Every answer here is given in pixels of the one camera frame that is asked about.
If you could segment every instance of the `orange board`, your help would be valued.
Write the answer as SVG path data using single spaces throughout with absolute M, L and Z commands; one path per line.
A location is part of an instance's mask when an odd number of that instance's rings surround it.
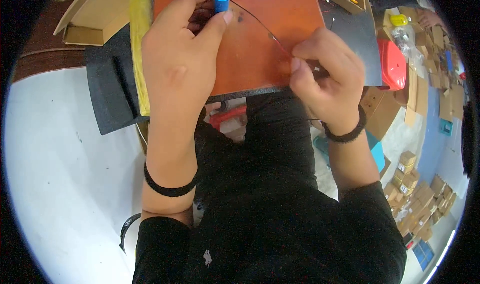
M 154 18 L 172 1 L 154 0 Z M 230 2 L 234 18 L 220 44 L 216 82 L 211 95 L 287 86 L 293 47 L 309 38 L 315 29 L 325 27 L 318 1 L 232 1 L 261 23 Z

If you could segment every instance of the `red container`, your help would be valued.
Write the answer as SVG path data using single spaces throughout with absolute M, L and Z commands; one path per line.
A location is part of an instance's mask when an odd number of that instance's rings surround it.
M 380 51 L 381 79 L 389 90 L 402 90 L 407 77 L 407 62 L 400 49 L 390 40 L 377 39 Z

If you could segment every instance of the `black hair tie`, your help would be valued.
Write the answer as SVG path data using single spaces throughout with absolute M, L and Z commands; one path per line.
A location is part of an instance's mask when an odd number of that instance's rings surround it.
M 358 105 L 358 114 L 360 116 L 360 119 L 355 129 L 353 129 L 353 131 L 343 136 L 333 135 L 332 132 L 330 132 L 330 130 L 328 129 L 327 124 L 324 122 L 321 122 L 323 128 L 325 128 L 325 134 L 327 138 L 335 143 L 351 143 L 352 141 L 356 140 L 360 136 L 360 133 L 365 128 L 365 125 L 367 124 L 367 114 L 365 114 L 365 111 L 363 110 L 361 105 Z
M 165 188 L 158 185 L 157 183 L 155 183 L 155 181 L 150 176 L 150 173 L 148 172 L 147 162 L 145 162 L 145 168 L 144 168 L 143 174 L 145 175 L 145 181 L 147 181 L 148 186 L 150 186 L 155 192 L 165 197 L 171 197 L 171 198 L 181 197 L 186 195 L 190 191 L 192 191 L 192 189 L 194 189 L 195 187 L 194 182 L 191 182 L 188 185 L 185 185 L 183 187 L 178 187 L 178 188 Z

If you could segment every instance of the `white logo on shirt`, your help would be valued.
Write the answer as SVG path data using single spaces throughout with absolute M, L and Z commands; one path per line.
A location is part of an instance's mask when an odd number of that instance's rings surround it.
M 209 249 L 205 251 L 205 254 L 203 254 L 203 257 L 205 258 L 205 266 L 207 268 L 209 268 L 210 263 L 212 263 L 212 261 L 213 261 L 212 256 L 210 256 L 210 250 Z

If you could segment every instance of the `blue cylinder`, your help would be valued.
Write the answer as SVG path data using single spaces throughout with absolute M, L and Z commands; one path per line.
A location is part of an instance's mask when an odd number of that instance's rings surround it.
M 230 0 L 215 0 L 215 14 L 228 11 Z

